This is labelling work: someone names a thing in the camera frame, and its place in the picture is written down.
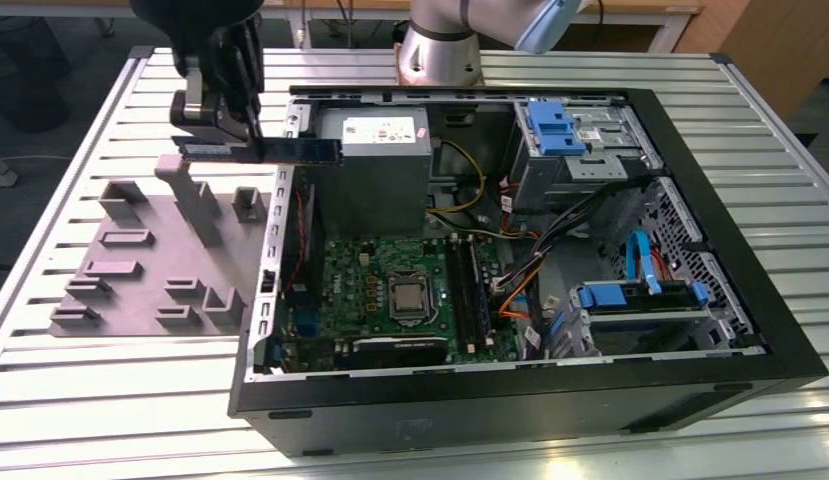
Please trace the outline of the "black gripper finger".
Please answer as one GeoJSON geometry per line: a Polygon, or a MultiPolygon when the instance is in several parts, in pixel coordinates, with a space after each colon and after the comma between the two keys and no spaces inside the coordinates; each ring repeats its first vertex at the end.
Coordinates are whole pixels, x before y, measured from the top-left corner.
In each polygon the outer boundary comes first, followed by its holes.
{"type": "Polygon", "coordinates": [[[168,34],[185,88],[173,95],[171,123],[211,143],[251,140],[251,28],[179,24],[168,34]]]}
{"type": "Polygon", "coordinates": [[[262,17],[252,16],[244,25],[245,33],[244,33],[244,50],[243,50],[243,60],[245,63],[245,74],[247,74],[247,119],[249,123],[248,132],[251,138],[251,144],[253,153],[257,160],[262,160],[264,154],[264,146],[263,146],[263,134],[262,127],[259,121],[259,113],[260,113],[260,101],[259,94],[264,89],[264,80],[263,80],[263,62],[262,62],[262,42],[260,42],[260,31],[262,31],[262,17]]]}

